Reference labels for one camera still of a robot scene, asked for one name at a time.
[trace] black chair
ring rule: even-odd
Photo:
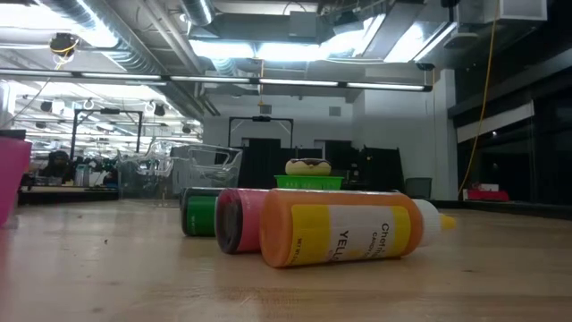
[[[412,199],[430,199],[432,178],[407,178],[405,194]]]

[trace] wooden table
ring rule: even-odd
[[[447,211],[402,260],[277,270],[129,201],[20,208],[0,230],[0,320],[569,321],[572,222]]]

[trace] green container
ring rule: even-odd
[[[189,188],[181,197],[181,228],[187,236],[215,236],[216,199],[222,188]]]
[[[278,188],[303,190],[339,190],[343,177],[311,175],[275,175]]]

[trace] yellow label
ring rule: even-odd
[[[294,205],[288,263],[397,257],[410,234],[403,207]]]

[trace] red object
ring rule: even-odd
[[[260,251],[260,212],[268,191],[225,189],[216,201],[216,240],[225,253]]]
[[[465,200],[510,201],[506,191],[480,191],[475,189],[467,190]]]
[[[31,150],[31,143],[24,140],[0,138],[0,151],[5,155],[0,166],[0,226],[12,211]]]

